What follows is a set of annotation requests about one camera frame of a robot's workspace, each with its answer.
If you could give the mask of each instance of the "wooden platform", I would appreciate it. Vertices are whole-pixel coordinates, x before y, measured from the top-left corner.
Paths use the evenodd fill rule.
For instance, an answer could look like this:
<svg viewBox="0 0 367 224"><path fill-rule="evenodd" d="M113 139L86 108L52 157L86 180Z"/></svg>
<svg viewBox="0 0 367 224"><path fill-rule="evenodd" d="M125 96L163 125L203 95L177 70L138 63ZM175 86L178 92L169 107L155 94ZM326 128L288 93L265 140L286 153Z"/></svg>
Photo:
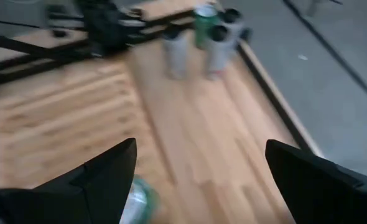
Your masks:
<svg viewBox="0 0 367 224"><path fill-rule="evenodd" d="M0 86L0 187L35 187L134 137L136 173L161 198L154 223L293 223L264 158L267 139L295 144L289 132L238 56L213 82L189 52L179 81L155 40Z"/></svg>

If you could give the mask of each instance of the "gray canister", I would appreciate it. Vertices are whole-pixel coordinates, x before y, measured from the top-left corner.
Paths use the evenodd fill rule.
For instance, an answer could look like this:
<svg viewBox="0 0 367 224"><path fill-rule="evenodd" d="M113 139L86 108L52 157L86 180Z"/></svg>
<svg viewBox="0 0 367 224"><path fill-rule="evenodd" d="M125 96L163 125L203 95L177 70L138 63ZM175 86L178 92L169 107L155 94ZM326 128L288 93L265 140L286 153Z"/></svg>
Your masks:
<svg viewBox="0 0 367 224"><path fill-rule="evenodd" d="M225 12L220 13L221 24L228 28L230 36L228 37L229 57L235 51L240 35L244 29L243 15L236 9L225 9Z"/></svg>
<svg viewBox="0 0 367 224"><path fill-rule="evenodd" d="M175 79L185 78L187 72L188 42L182 31L180 25L170 24L162 34L168 74Z"/></svg>
<svg viewBox="0 0 367 224"><path fill-rule="evenodd" d="M228 61L229 30L217 25L211 27L207 34L206 77L215 80L223 73Z"/></svg>

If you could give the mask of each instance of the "gray concrete floor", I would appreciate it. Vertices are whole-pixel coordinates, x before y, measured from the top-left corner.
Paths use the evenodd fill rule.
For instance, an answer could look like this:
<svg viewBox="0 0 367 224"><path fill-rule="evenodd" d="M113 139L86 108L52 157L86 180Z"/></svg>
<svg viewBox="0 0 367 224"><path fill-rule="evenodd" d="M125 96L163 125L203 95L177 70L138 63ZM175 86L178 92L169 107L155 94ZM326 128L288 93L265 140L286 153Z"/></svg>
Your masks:
<svg viewBox="0 0 367 224"><path fill-rule="evenodd" d="M323 157L367 175L366 93L282 1L221 1L245 14L254 31L251 47ZM355 27L347 29L357 32ZM357 52L365 51L360 45L351 48L346 43L343 49L362 57Z"/></svg>

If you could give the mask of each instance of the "black metal frame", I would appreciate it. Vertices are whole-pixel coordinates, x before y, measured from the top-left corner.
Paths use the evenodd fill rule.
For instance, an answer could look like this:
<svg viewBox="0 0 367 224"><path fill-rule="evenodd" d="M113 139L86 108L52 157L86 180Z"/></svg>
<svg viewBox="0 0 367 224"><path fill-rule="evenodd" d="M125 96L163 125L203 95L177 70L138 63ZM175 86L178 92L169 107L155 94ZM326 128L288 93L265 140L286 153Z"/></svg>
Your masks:
<svg viewBox="0 0 367 224"><path fill-rule="evenodd" d="M152 27L157 26L164 26L169 22L179 21L182 19L189 19L193 18L193 10L187 10L183 12L179 12L176 14L171 14L165 17L161 17L160 19L156 19L153 21L147 22L145 29L150 29ZM186 21L182 25L186 28L192 27L191 21ZM157 30L155 32L151 32L145 35L145 38L142 42L147 42L150 40L154 40L161 35L162 29ZM90 48L89 48L89 41L88 40L79 40L73 42L71 44L61 45L58 47L53 47L50 49L41 48L38 46L32 45L30 50L25 49L22 46L27 46L28 44L21 45L16 43L14 40L14 44L18 44L21 47L18 50L23 50L24 52L34 53L25 56L21 56L18 58L12 58L9 60L5 60L0 62L0 85L13 82L15 80L19 80L21 78L26 78L32 75L35 75L40 72L45 72L47 70L52 70L54 68L58 68L62 65L66 65L72 62L78 62L87 58L91 58ZM310 150L309 146L307 145L304 138L301 136L300 132L296 128L296 126L291 121L289 115L286 113L282 105L279 103L279 100L274 96L271 89L268 87L267 83L263 80L262 76L258 72L257 68L252 63L251 59L248 57L246 52L242 49L242 47L238 46L238 52L245 62L248 69L251 73L255 76L256 80L259 82L260 86L262 87L263 91L266 93L269 100L274 105L275 109L281 116L283 122L285 122L286 126L288 127L289 131L293 135L294 139L297 141L299 146L302 149ZM53 58L54 60L46 60L42 62L45 58ZM7 69L18 67L21 65L28 65L29 68L24 68L18 71L6 72Z"/></svg>

